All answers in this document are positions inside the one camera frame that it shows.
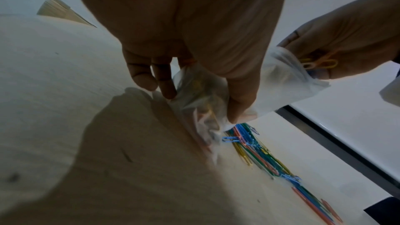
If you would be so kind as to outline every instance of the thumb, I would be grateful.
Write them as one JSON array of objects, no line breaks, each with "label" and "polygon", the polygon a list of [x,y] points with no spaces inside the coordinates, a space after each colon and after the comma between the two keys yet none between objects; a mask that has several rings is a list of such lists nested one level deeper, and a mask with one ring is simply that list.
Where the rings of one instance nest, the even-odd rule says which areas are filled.
[{"label": "thumb", "polygon": [[260,66],[241,78],[229,79],[229,103],[227,117],[229,122],[235,124],[243,112],[248,109],[257,97],[260,86]]},{"label": "thumb", "polygon": [[325,46],[327,43],[326,33],[324,29],[307,27],[298,28],[294,33],[297,34],[297,39],[291,41],[285,46],[297,58],[302,58],[315,50]]}]

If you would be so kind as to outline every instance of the clear plastic bag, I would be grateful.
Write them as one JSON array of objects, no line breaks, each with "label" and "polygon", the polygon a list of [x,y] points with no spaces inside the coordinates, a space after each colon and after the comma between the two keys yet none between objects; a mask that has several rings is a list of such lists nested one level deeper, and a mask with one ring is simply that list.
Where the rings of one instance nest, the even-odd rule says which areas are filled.
[{"label": "clear plastic bag", "polygon": [[[229,100],[226,80],[194,64],[181,69],[173,82],[178,93],[169,102],[170,107],[206,155],[216,163],[223,132],[234,126],[226,117]],[[288,50],[269,49],[262,63],[257,99],[238,123],[312,97],[328,86],[328,82],[310,77]]]}]

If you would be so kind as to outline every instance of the hand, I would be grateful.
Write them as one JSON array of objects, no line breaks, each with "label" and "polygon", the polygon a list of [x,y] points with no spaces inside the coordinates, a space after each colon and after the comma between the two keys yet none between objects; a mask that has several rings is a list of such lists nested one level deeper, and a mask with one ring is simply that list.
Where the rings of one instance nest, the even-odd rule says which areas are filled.
[{"label": "hand", "polygon": [[147,90],[176,95],[170,63],[198,61],[227,79],[228,119],[255,100],[261,63],[283,0],[83,0],[122,43],[129,72]]},{"label": "hand", "polygon": [[400,0],[357,0],[318,17],[286,37],[278,46],[298,58],[336,51],[332,69],[315,77],[336,79],[367,72],[400,52]]}]

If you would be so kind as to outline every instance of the pile of paper clips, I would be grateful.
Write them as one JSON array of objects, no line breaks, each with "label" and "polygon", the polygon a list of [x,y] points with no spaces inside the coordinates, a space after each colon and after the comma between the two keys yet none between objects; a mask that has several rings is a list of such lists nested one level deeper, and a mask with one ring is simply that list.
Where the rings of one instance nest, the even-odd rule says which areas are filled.
[{"label": "pile of paper clips", "polygon": [[301,185],[301,179],[292,174],[289,169],[276,159],[271,152],[254,136],[259,135],[255,128],[247,123],[237,124],[233,129],[225,132],[223,142],[232,143],[241,158],[250,166],[256,164],[272,179],[281,177],[292,183],[293,191],[315,212],[330,225],[335,225],[335,220],[342,224],[342,219],[324,200],[317,199]]}]

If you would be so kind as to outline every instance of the wooden table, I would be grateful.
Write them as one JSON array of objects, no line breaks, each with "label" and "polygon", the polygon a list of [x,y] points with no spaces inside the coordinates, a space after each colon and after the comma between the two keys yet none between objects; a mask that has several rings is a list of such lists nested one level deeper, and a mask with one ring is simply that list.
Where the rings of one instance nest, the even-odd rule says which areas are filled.
[{"label": "wooden table", "polygon": [[[324,224],[231,144],[206,163],[161,94],[134,85],[105,31],[1,17],[0,48],[0,224]],[[251,124],[346,224],[375,224],[291,150],[308,136],[275,113]]]}]

